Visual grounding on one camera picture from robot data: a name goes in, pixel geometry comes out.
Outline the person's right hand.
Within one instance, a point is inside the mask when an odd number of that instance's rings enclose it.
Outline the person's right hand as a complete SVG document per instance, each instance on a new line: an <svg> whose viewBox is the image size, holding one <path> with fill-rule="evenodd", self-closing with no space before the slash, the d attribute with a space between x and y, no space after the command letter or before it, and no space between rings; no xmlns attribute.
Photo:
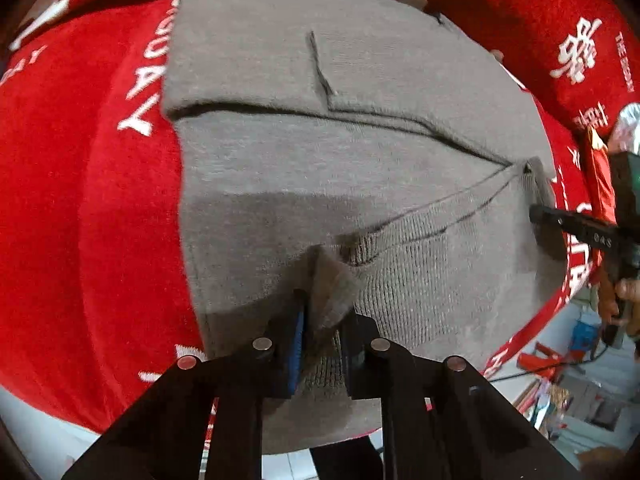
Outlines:
<svg viewBox="0 0 640 480"><path fill-rule="evenodd" d="M640 282L623 278L613 284L605 268L599 272L598 312L606 325L623 326L630 338L639 336Z"/></svg>

